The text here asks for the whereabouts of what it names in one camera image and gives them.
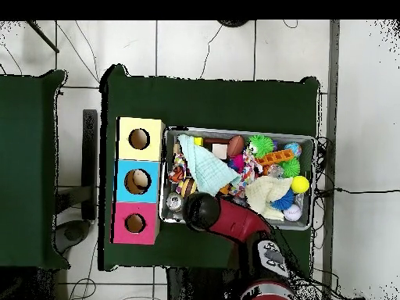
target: circular hole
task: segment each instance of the circular hole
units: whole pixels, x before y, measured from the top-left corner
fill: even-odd
[[[145,149],[150,144],[150,134],[145,129],[134,129],[128,138],[130,146],[135,149]]]
[[[152,184],[150,175],[143,169],[128,171],[125,176],[125,188],[132,195],[143,195]]]
[[[140,214],[132,214],[125,219],[126,229],[134,234],[142,232],[145,226],[145,218]]]

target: yellow ball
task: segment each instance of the yellow ball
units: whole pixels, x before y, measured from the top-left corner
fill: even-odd
[[[294,193],[304,193],[309,189],[309,181],[304,176],[295,176],[291,182]]]

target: light blue cloth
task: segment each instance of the light blue cloth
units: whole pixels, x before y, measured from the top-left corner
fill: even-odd
[[[193,137],[181,134],[178,140],[187,160],[187,167],[200,192],[215,196],[228,183],[236,185],[240,182],[241,175],[204,147],[195,145]]]

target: pink cube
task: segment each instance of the pink cube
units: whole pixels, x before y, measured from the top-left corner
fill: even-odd
[[[142,227],[134,224],[134,222],[130,222],[139,219],[143,223]],[[147,202],[117,202],[115,215],[112,220],[112,243],[140,245],[153,245],[155,243],[155,238],[159,232],[157,204]]]

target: shape sorter box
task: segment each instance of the shape sorter box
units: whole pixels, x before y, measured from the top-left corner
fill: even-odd
[[[143,230],[132,233],[128,230],[127,220],[139,215],[144,221]],[[114,244],[153,245],[159,233],[158,206],[153,203],[117,202],[113,224]]]
[[[116,121],[116,181],[113,182],[116,200],[112,208],[111,242],[153,245],[159,232],[160,162],[165,126],[161,120],[119,117]],[[145,186],[136,182],[138,173],[147,179]],[[129,225],[132,220],[140,221],[143,227],[135,226],[132,230]]]

